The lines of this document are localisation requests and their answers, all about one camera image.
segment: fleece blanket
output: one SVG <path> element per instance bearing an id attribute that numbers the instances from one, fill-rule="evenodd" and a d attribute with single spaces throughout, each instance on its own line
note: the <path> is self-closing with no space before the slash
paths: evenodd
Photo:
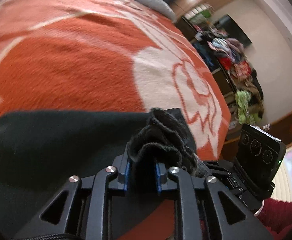
<path id="1" fill-rule="evenodd" d="M 133 0 L 0 0 L 0 116 L 152 107 L 180 108 L 198 156 L 219 158 L 228 107 L 168 18 Z M 164 240 L 172 230 L 165 201 L 123 239 Z"/>

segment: white wall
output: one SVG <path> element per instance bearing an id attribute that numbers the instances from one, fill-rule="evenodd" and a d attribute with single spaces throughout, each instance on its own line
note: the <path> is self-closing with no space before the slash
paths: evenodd
<path id="1" fill-rule="evenodd" d="M 252 0 L 234 0 L 216 11 L 212 22 L 229 14 L 252 41 L 245 51 L 264 92 L 261 125 L 292 111 L 292 51 L 268 16 Z"/>

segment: pile of clothes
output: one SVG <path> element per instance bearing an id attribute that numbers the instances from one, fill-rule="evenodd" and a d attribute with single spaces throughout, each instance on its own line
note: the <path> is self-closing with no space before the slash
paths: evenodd
<path id="1" fill-rule="evenodd" d="M 256 125 L 264 113 L 263 91 L 256 70 L 244 54 L 244 46 L 213 25 L 204 24 L 196 26 L 196 29 L 199 32 L 196 38 L 200 42 L 207 42 L 237 89 L 235 99 L 238 110 L 235 115 L 239 123 Z"/>

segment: silver screw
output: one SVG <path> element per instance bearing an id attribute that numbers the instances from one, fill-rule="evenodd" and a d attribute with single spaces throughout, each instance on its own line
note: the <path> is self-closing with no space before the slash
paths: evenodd
<path id="1" fill-rule="evenodd" d="M 215 183 L 217 181 L 217 178 L 215 176 L 208 176 L 207 180 L 209 183 Z"/>
<path id="2" fill-rule="evenodd" d="M 74 183 L 77 182 L 79 180 L 79 177 L 77 175 L 73 175 L 69 177 L 69 181 Z"/>
<path id="3" fill-rule="evenodd" d="M 169 171 L 170 171 L 171 173 L 178 173 L 178 172 L 179 172 L 179 168 L 178 168 L 178 167 L 174 167 L 174 166 L 172 166 L 172 167 L 169 168 Z"/>
<path id="4" fill-rule="evenodd" d="M 116 171 L 116 167 L 114 167 L 114 166 L 108 166 L 105 170 L 107 172 L 109 172 L 109 173 L 113 173 L 113 172 Z"/>

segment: triangular cutout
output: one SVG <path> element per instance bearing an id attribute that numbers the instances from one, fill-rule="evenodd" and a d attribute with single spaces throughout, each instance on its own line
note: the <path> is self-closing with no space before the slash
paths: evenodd
<path id="1" fill-rule="evenodd" d="M 223 191 L 219 191 L 218 196 L 220 198 L 229 225 L 233 225 L 245 219 L 245 214 L 242 213 L 242 211 Z"/>
<path id="2" fill-rule="evenodd" d="M 41 219 L 57 225 L 61 219 L 62 212 L 67 200 L 68 191 L 63 191 L 55 201 L 44 211 Z"/>

